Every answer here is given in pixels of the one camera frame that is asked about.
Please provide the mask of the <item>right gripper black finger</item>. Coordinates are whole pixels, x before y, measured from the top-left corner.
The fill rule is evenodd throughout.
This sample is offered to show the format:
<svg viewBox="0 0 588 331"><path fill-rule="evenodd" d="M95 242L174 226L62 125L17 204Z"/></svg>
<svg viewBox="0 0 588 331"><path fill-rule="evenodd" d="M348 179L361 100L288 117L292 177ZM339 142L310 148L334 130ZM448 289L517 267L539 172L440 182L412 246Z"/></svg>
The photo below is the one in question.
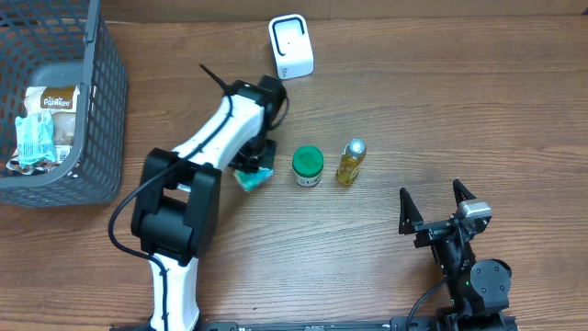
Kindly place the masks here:
<svg viewBox="0 0 588 331"><path fill-rule="evenodd" d="M401 212L399 220L400 234L414 234L416 228L424 223L413 199L406 188L400 189Z"/></svg>
<svg viewBox="0 0 588 331"><path fill-rule="evenodd" d="M457 205L459 205L463 201L475 200L477 198L461 183L459 179L454 179L452 182L452 186Z"/></svg>

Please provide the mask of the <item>small teal box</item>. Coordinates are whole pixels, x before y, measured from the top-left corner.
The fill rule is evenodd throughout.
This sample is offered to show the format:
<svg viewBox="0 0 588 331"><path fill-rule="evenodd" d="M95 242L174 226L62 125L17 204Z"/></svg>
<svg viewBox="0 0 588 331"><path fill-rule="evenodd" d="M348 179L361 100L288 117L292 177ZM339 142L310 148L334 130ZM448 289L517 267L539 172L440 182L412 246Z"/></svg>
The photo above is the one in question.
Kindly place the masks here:
<svg viewBox="0 0 588 331"><path fill-rule="evenodd" d="M273 174L273 169L265 167L260 167L258 171L254 173L245 173L241 170L233 171L233 176L235 177L237 183L246 192L257 189L262 184L267 182L267 180L271 178Z"/></svg>

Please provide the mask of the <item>green lid jar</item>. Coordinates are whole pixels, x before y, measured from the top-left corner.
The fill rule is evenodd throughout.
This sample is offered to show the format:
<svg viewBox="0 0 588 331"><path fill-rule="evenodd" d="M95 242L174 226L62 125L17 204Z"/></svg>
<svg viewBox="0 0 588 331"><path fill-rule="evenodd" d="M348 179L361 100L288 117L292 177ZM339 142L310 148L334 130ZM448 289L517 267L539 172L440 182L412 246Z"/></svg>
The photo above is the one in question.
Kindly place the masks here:
<svg viewBox="0 0 588 331"><path fill-rule="evenodd" d="M313 187L322 179L324 159L321 150L313 145L301 146L293 155L292 169L295 182L303 187Z"/></svg>

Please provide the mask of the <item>yellow dish soap bottle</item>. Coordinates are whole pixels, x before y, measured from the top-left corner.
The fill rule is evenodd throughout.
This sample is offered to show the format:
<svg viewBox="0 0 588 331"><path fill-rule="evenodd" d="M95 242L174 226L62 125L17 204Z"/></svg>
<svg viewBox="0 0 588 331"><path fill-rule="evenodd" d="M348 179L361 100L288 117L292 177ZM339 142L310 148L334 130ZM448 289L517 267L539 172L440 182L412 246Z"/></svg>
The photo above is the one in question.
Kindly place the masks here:
<svg viewBox="0 0 588 331"><path fill-rule="evenodd" d="M367 146L362 139L352 139L344 148L335 177L340 184L352 185L359 175L360 165L367 155Z"/></svg>

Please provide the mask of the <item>brown Pantree snack bag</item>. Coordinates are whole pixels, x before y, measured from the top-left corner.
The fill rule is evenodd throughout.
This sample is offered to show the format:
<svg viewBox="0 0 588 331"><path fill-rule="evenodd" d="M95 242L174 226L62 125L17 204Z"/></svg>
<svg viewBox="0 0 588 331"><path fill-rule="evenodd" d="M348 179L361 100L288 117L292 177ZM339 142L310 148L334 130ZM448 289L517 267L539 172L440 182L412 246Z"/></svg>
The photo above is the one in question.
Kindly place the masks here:
<svg viewBox="0 0 588 331"><path fill-rule="evenodd" d="M11 171L28 176L47 173L62 164L72 150L77 111L78 86L49 87L30 86L23 101L26 116L39 112L50 112L54 125L54 143L57 161L41 161L34 166L21 167L17 160L17 147L6 166Z"/></svg>

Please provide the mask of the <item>green wet wipes pack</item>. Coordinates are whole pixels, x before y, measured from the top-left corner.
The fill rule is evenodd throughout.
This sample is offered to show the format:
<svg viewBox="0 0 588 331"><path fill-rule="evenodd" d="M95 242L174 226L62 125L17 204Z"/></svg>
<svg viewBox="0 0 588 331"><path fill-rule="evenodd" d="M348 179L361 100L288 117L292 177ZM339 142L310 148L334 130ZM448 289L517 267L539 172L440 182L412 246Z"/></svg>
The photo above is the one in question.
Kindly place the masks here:
<svg viewBox="0 0 588 331"><path fill-rule="evenodd" d="M57 161L54 125L50 112L39 112L15 119L17 160L21 167L35 166L41 161Z"/></svg>

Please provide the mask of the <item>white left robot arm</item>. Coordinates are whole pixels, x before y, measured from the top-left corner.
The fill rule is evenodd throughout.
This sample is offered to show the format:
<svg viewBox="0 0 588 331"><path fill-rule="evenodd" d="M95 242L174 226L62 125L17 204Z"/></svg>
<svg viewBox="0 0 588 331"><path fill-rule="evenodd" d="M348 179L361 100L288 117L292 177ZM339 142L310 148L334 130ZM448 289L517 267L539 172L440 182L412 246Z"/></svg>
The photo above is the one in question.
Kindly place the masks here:
<svg viewBox="0 0 588 331"><path fill-rule="evenodd" d="M248 189L273 171L277 144L267 135L281 123L286 88L267 75L221 88L219 108L197 133L171 151L151 150L143 164L130 229L153 273L150 330L198 326L198 260L219 220L223 172Z"/></svg>

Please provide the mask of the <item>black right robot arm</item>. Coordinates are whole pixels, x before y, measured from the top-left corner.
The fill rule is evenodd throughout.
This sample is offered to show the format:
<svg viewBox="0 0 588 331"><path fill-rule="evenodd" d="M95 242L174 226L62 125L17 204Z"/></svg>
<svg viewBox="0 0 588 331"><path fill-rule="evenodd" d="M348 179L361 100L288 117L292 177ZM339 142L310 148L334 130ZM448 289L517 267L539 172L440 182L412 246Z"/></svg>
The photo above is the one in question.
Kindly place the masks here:
<svg viewBox="0 0 588 331"><path fill-rule="evenodd" d="M452 183L457 209L448 219L427 223L406 188L400 189L399 233L413 234L414 246L429 247L443 278L426 291L405 317L390 319L392 330L516 330L503 310L509 307L512 269L501 259L478 260L470 241L492 218L488 202L477 198L459 180ZM451 304L435 315L417 318L421 304L447 287Z"/></svg>

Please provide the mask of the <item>white barcode scanner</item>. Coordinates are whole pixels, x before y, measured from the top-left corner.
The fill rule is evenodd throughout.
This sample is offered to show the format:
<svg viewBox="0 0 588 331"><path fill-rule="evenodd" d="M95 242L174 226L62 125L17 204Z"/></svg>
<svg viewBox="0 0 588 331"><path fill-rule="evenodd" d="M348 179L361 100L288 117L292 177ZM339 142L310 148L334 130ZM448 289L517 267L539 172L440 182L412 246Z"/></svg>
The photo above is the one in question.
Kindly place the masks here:
<svg viewBox="0 0 588 331"><path fill-rule="evenodd" d="M306 19L300 14L274 17L268 23L277 76L298 78L314 71L314 56Z"/></svg>

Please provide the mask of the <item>grey plastic mesh basket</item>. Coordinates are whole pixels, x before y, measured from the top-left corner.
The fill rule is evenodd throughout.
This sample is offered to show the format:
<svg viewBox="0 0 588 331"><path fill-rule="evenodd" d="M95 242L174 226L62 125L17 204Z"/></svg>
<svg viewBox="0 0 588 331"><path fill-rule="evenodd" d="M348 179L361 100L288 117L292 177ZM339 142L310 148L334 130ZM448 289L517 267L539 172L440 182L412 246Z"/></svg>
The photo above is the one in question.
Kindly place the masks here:
<svg viewBox="0 0 588 331"><path fill-rule="evenodd" d="M1 169L1 201L21 207L108 203L120 190L128 75L99 0L1 1L1 162L30 86L78 86L73 147L48 173Z"/></svg>

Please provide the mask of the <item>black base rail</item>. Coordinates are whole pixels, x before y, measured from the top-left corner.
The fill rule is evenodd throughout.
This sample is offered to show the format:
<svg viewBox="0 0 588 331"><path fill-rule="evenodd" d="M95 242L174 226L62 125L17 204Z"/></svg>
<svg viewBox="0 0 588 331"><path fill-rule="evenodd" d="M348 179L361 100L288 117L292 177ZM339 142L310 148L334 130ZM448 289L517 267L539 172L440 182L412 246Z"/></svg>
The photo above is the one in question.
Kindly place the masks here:
<svg viewBox="0 0 588 331"><path fill-rule="evenodd" d="M393 317L389 321L354 321L340 323L306 323L306 324L255 324L255 325L238 325L235 322L216 322L202 323L198 322L193 330L198 331L404 331L406 329L406 317ZM462 320L463 326L458 330L505 330L518 331L518 325L514 317L505 317L504 324L499 325L500 321L483 322L480 325L474 325ZM135 326L112 326L109 330L114 331L147 331L154 330L148 325ZM441 326L434 317L414 317L411 321L411 331L434 331L434 330L451 330L448 327Z"/></svg>

